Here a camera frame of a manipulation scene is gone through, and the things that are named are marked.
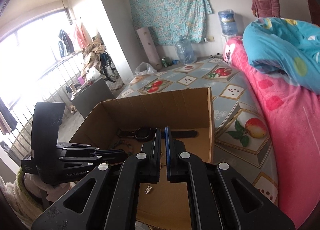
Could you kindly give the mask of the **white gloved left hand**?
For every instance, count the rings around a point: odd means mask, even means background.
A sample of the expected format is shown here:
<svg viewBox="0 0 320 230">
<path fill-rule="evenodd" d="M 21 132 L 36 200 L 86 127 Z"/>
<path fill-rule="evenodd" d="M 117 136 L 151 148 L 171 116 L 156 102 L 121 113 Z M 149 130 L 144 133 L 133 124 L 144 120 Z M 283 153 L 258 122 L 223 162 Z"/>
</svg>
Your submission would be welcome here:
<svg viewBox="0 0 320 230">
<path fill-rule="evenodd" d="M 32 193 L 38 198 L 41 197 L 41 192 L 44 191 L 46 194 L 46 199 L 50 202 L 55 202 L 75 186 L 74 182 L 61 183 L 56 186 L 52 186 L 44 183 L 38 175 L 29 173 L 24 174 L 23 183 L 28 192 Z"/>
</svg>

